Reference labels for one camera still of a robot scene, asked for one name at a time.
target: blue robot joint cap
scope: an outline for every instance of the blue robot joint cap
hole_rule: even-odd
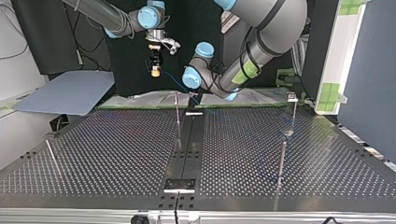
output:
[[[192,67],[187,67],[183,74],[183,83],[190,89],[198,89],[202,84],[202,78]]]
[[[215,56],[215,48],[207,42],[201,42],[197,45],[195,53],[201,57],[211,59]]]
[[[230,11],[236,4],[236,0],[215,0],[215,2],[221,6],[224,11]]]
[[[154,29],[161,24],[161,12],[156,7],[142,7],[137,14],[137,20],[145,29]]]

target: green tape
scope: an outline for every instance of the green tape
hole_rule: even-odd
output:
[[[287,83],[283,80],[280,80],[279,77],[284,76],[284,77],[294,77],[295,76],[295,71],[294,68],[290,69],[278,69],[276,71],[276,85],[277,86],[287,86],[287,87],[292,87],[292,83]]]
[[[3,105],[2,107],[0,107],[0,111],[12,110],[12,106],[14,106],[14,105]]]
[[[257,74],[258,69],[252,61],[248,61],[247,63],[245,63],[244,68],[245,68],[245,72],[247,73],[247,76],[250,78],[255,78],[256,76],[259,75],[259,74]],[[233,83],[235,83],[237,85],[244,84],[246,81],[248,81],[248,78],[245,76],[242,69],[233,78]]]
[[[358,15],[362,4],[363,2],[361,0],[342,0],[338,15]]]
[[[340,84],[338,83],[323,83],[317,110],[333,112],[338,104],[339,89]]]

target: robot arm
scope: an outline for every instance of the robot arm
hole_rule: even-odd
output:
[[[67,5],[80,11],[92,20],[103,25],[106,33],[111,38],[128,35],[134,38],[134,34],[148,30],[149,49],[151,50],[150,64],[151,74],[158,77],[163,64],[163,47],[170,50],[174,55],[180,45],[173,39],[165,36],[164,26],[168,20],[165,16],[164,1],[148,0],[145,7],[130,12],[129,14],[110,5],[105,0],[63,0]]]
[[[215,2],[255,27],[255,39],[252,44],[244,43],[244,51],[222,76],[209,68],[215,52],[213,46],[206,42],[198,44],[183,75],[183,83],[191,89],[202,87],[232,101],[246,81],[259,75],[263,66],[287,52],[297,41],[304,29],[307,5],[306,0]]]

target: white wall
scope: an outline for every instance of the white wall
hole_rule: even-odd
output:
[[[10,0],[2,0],[11,5]],[[8,9],[8,16],[18,24],[16,17]],[[0,58],[19,53],[26,41],[0,13]],[[15,95],[34,90],[45,84],[30,50],[13,59],[0,60],[0,102]]]
[[[0,119],[0,170],[44,141],[55,115],[15,112]]]
[[[0,1],[10,5],[9,0]],[[4,11],[14,24],[18,24],[12,12],[8,9]],[[21,52],[25,44],[24,38],[0,13],[0,57]],[[0,108],[12,104],[18,96],[44,84],[44,77],[39,74],[29,50],[16,58],[0,60]],[[39,145],[44,134],[50,132],[50,120],[55,118],[54,115],[9,112],[11,113],[0,116],[0,170]]]

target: black backdrop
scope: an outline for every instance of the black backdrop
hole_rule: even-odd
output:
[[[108,2],[129,12],[141,8],[147,0]],[[213,44],[217,49],[214,62],[219,62],[221,8],[213,0],[165,0],[165,4],[166,14],[171,15],[165,30],[182,48],[175,56],[171,56],[167,50],[163,53],[163,71],[181,81],[184,66],[189,63],[195,46],[201,41]],[[136,34],[134,40],[128,37],[107,40],[118,94],[130,96],[156,90],[181,91],[169,76],[163,74],[154,78],[147,71],[145,60],[149,62],[149,45],[145,36],[145,32],[141,32]]]

